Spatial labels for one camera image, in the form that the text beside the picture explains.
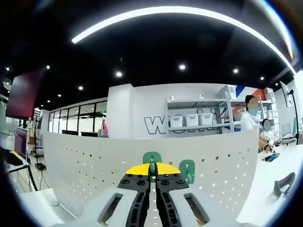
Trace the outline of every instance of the white lab coat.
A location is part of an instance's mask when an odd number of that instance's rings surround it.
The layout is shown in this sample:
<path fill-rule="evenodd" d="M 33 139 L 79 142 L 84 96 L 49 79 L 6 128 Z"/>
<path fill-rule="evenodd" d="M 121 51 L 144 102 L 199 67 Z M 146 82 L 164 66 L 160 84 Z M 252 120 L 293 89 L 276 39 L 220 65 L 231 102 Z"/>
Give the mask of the white lab coat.
<path fill-rule="evenodd" d="M 245 111 L 241 116 L 241 131 L 256 129 L 259 131 L 260 119 Z"/>

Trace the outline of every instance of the led light strip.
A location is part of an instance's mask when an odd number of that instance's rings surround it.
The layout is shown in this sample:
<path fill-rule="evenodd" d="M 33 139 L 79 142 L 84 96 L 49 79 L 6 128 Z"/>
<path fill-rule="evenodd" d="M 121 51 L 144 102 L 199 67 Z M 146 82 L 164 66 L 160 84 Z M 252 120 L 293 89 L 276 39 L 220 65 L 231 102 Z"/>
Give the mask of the led light strip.
<path fill-rule="evenodd" d="M 117 16 L 111 17 L 109 19 L 103 20 L 92 27 L 88 28 L 87 30 L 81 32 L 79 35 L 74 37 L 71 41 L 76 44 L 80 40 L 84 39 L 85 37 L 89 36 L 90 34 L 105 28 L 109 25 L 115 24 L 117 22 L 131 19 L 134 17 L 140 17 L 145 15 L 151 15 L 151 14 L 159 14 L 159 13 L 186 13 L 186 14 L 194 14 L 194 15 L 201 15 L 206 17 L 215 18 L 221 21 L 225 21 L 227 23 L 230 23 L 232 25 L 235 25 L 259 40 L 261 40 L 263 43 L 265 43 L 268 47 L 270 47 L 281 59 L 285 62 L 285 64 L 289 67 L 291 72 L 295 75 L 296 72 L 294 68 L 292 67 L 291 63 L 287 60 L 287 58 L 276 48 L 267 38 L 265 38 L 263 35 L 261 35 L 256 30 L 252 29 L 251 27 L 248 27 L 244 23 L 235 20 L 231 17 L 228 17 L 226 15 L 216 13 L 213 11 L 209 11 L 206 9 L 199 9 L 199 8 L 193 8 L 193 7 L 184 7 L 184 6 L 159 6 L 159 7 L 150 7 L 150 8 L 144 8 L 144 9 L 136 9 L 130 12 L 122 13 Z"/>

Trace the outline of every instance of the person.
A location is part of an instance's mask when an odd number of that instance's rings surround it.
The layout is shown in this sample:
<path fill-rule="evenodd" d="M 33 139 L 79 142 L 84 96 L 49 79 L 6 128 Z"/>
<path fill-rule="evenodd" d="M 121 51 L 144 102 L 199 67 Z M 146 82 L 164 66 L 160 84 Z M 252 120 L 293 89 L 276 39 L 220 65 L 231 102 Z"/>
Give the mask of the person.
<path fill-rule="evenodd" d="M 259 131 L 260 119 L 257 117 L 259 111 L 258 100 L 254 96 L 248 95 L 245 97 L 245 106 L 246 110 L 241 116 L 241 130 L 255 129 Z M 262 135 L 259 135 L 259 148 L 267 153 L 272 150 L 271 146 L 268 145 L 267 140 Z"/>
<path fill-rule="evenodd" d="M 268 118 L 264 119 L 262 122 L 262 126 L 263 126 L 263 132 L 261 132 L 261 135 L 263 138 L 266 139 L 266 141 L 268 143 L 270 143 L 271 145 L 279 145 L 279 140 L 275 139 L 275 135 L 271 130 L 271 123 L 270 120 Z"/>

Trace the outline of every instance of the white table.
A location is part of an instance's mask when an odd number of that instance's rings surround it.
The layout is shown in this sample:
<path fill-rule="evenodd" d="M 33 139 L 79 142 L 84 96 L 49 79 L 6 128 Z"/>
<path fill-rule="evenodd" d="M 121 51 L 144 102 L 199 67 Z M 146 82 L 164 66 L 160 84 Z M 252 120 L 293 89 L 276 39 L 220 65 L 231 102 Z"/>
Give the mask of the white table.
<path fill-rule="evenodd" d="M 32 218 L 43 227 L 74 220 L 74 217 L 58 204 L 51 188 L 37 192 L 20 193 L 19 197 L 27 209 L 27 213 L 32 214 Z"/>
<path fill-rule="evenodd" d="M 265 152 L 258 154 L 254 181 L 246 203 L 237 218 L 238 222 L 266 226 L 292 196 L 302 168 L 303 145 L 281 146 L 276 148 L 276 152 L 280 153 L 280 156 L 271 163 L 262 161 L 269 154 Z M 274 182 L 283 179 L 291 172 L 295 172 L 296 179 L 290 194 L 288 197 L 275 197 L 272 194 Z"/>

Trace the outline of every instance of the desk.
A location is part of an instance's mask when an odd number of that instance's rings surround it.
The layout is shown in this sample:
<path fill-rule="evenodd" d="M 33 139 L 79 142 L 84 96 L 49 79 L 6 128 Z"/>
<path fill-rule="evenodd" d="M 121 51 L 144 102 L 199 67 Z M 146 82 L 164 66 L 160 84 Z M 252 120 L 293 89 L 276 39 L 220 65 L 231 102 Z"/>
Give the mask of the desk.
<path fill-rule="evenodd" d="M 254 181 L 246 203 L 237 218 L 238 222 L 266 226 L 292 196 L 292 191 L 299 181 L 303 163 L 303 145 L 281 146 L 275 149 L 280 156 L 271 163 L 262 161 L 270 154 L 265 152 L 258 154 Z M 289 191 L 290 194 L 288 197 L 275 197 L 272 194 L 275 180 L 281 180 L 291 172 L 295 172 L 296 179 Z"/>

